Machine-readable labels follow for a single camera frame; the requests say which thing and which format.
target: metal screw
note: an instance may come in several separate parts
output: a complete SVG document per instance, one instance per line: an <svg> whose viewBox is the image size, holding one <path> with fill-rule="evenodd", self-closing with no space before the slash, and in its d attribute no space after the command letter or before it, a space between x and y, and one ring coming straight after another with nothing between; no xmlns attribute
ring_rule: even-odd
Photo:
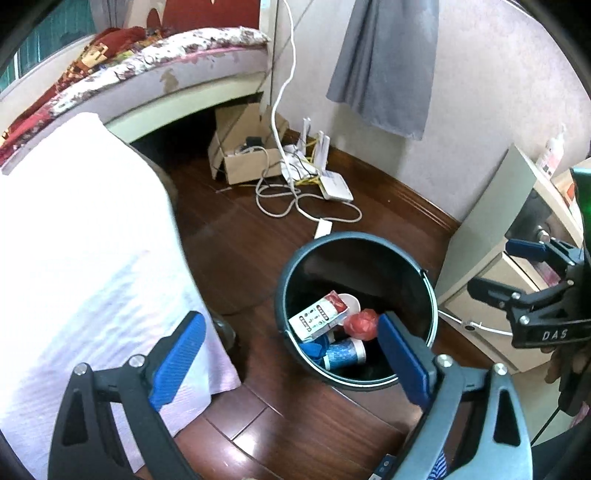
<svg viewBox="0 0 591 480"><path fill-rule="evenodd" d="M448 368L453 365L453 358L449 355L438 355L437 363L443 368Z"/></svg>
<svg viewBox="0 0 591 480"><path fill-rule="evenodd" d="M74 367L74 373L76 375L84 375L88 370L88 365L86 364L78 364Z"/></svg>
<svg viewBox="0 0 591 480"><path fill-rule="evenodd" d="M492 368L499 375L506 375L509 372L507 367L503 364L495 364Z"/></svg>
<svg viewBox="0 0 591 480"><path fill-rule="evenodd" d="M143 355L134 355L129 359L129 365L134 368L139 368L146 363L146 357Z"/></svg>

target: blue gripper pad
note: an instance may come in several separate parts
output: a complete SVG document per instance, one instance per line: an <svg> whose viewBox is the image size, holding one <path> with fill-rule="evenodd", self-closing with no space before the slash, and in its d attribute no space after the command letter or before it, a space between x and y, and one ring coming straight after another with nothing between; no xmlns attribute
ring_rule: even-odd
<svg viewBox="0 0 591 480"><path fill-rule="evenodd" d="M189 368L205 340L207 324L200 313L181 334L152 379L152 391L148 399L156 411L174 400Z"/></svg>
<svg viewBox="0 0 591 480"><path fill-rule="evenodd" d="M424 340L418 338L417 340L420 340L422 348L426 348ZM390 367L398 375L408 399L422 409L427 408L430 403L427 372L385 313L380 315L378 321L378 342Z"/></svg>
<svg viewBox="0 0 591 480"><path fill-rule="evenodd" d="M544 262L548 258L548 251L544 244L528 242L512 238L507 240L505 250L512 257L525 258L534 262Z"/></svg>

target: window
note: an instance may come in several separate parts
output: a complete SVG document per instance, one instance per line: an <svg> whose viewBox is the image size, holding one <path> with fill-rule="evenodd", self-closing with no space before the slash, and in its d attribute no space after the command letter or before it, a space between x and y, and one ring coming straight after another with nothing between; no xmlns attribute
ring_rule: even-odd
<svg viewBox="0 0 591 480"><path fill-rule="evenodd" d="M0 92L66 45L96 33L89 0L63 0L22 43L0 76Z"/></svg>

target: floral blanket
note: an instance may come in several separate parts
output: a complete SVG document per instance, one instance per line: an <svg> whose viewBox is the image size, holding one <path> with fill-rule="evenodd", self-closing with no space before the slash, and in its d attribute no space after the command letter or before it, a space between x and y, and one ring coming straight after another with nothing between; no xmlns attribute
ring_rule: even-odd
<svg viewBox="0 0 591 480"><path fill-rule="evenodd" d="M113 85L173 60L198 52L228 47L260 47L269 38L253 28L199 28L156 41L119 63L104 68L57 92L28 118L23 119L0 146L0 167L31 138L60 115Z"/></svg>

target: cardboard box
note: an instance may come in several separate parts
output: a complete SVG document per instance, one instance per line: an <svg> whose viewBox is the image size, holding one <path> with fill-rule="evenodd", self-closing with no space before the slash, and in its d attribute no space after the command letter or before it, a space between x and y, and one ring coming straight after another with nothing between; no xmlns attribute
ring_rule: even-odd
<svg viewBox="0 0 591 480"><path fill-rule="evenodd" d="M267 156L263 151L236 155L236 149L244 145L247 137L261 137L263 146L269 153L272 167L267 177L281 175L280 153L276 148L271 130L271 107L260 114L260 104L236 105L216 110L217 129L207 151L212 177L224 170L230 185L258 180L267 167ZM289 123L279 114L276 117L279 137L289 128Z"/></svg>

